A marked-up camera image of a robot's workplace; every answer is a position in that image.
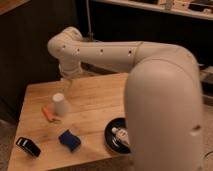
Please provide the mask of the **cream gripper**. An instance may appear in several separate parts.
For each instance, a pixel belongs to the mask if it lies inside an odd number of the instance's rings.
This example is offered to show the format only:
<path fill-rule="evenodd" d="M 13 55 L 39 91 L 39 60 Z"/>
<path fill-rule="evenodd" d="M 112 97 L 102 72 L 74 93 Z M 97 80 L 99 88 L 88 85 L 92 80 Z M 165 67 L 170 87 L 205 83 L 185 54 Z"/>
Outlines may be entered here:
<path fill-rule="evenodd" d="M 82 69 L 80 67 L 74 69 L 64 69 L 62 66 L 59 66 L 59 71 L 61 76 L 67 80 L 79 78 L 82 74 Z"/>

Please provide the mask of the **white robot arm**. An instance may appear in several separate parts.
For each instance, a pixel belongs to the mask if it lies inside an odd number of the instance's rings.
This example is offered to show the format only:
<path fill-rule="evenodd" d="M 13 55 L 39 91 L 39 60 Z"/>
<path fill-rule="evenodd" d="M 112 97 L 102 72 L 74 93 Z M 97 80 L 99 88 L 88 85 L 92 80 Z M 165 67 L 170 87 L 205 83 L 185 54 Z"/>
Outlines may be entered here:
<path fill-rule="evenodd" d="M 199 66 L 186 48 L 146 41 L 86 41 L 68 27 L 47 48 L 70 75 L 74 62 L 126 72 L 124 109 L 135 171 L 204 171 Z"/>

